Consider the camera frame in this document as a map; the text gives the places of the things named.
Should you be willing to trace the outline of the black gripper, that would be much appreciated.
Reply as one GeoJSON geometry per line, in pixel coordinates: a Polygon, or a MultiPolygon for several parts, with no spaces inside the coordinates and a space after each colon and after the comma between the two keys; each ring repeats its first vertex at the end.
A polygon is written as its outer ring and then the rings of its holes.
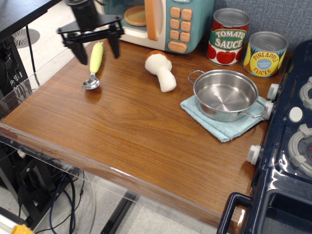
{"type": "Polygon", "coordinates": [[[87,65],[88,58],[82,43],[108,39],[115,58],[119,58],[119,38],[124,34],[120,15],[103,15],[93,0],[67,0],[75,21],[57,29],[64,43],[79,62],[87,65]]]}

